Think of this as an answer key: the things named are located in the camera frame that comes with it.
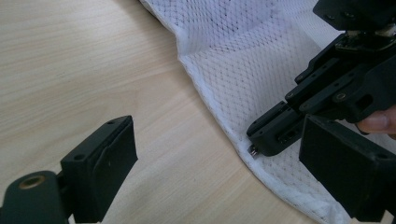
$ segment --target black plastic part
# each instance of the black plastic part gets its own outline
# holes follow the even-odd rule
[[[17,179],[7,188],[0,223],[68,223],[58,187],[57,176],[50,171]]]
[[[306,116],[300,161],[359,221],[396,215],[396,156],[343,125]]]
[[[247,130],[247,136],[261,154],[274,156],[301,137],[303,116],[280,102]]]
[[[356,123],[396,105],[396,47],[380,52],[340,51],[339,35],[295,79],[298,84],[247,130],[256,151],[274,156],[301,136],[306,114]]]
[[[314,13],[337,30],[376,31],[393,23],[394,0],[319,0]]]
[[[61,160],[76,222],[102,221],[137,161],[131,116],[104,124]]]

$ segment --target mesh cloth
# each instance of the mesh cloth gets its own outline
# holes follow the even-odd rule
[[[248,154],[248,126],[284,99],[309,60],[338,35],[312,13],[317,1],[141,2],[176,35],[195,88],[254,175],[314,220],[349,223],[344,208],[299,162],[300,141],[271,158]],[[384,136],[371,137],[391,146]]]

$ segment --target white mesh fabric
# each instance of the white mesh fabric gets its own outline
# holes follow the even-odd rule
[[[309,60],[338,35],[312,13],[317,1],[141,1],[176,35],[195,88],[254,175],[316,221],[349,223],[299,162],[300,141],[271,158],[248,154],[248,126],[283,100]]]

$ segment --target metal screw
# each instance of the metal screw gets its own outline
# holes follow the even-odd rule
[[[297,76],[296,80],[300,81],[301,79],[303,79],[303,76]]]
[[[333,20],[335,20],[335,17],[334,16],[332,16],[332,15],[328,15],[328,14],[326,14],[326,15],[324,15],[324,17],[326,17],[328,20],[330,20],[330,21],[333,21]]]
[[[335,96],[335,99],[342,101],[347,97],[345,93],[339,93],[338,95]]]
[[[286,95],[286,98],[291,98],[291,97],[293,97],[293,95],[294,95],[293,92],[289,92],[289,93]]]

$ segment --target light wood grain surface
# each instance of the light wood grain surface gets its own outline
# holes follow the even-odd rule
[[[139,161],[104,223],[315,223],[242,163],[138,1],[0,1],[0,202],[124,115]]]

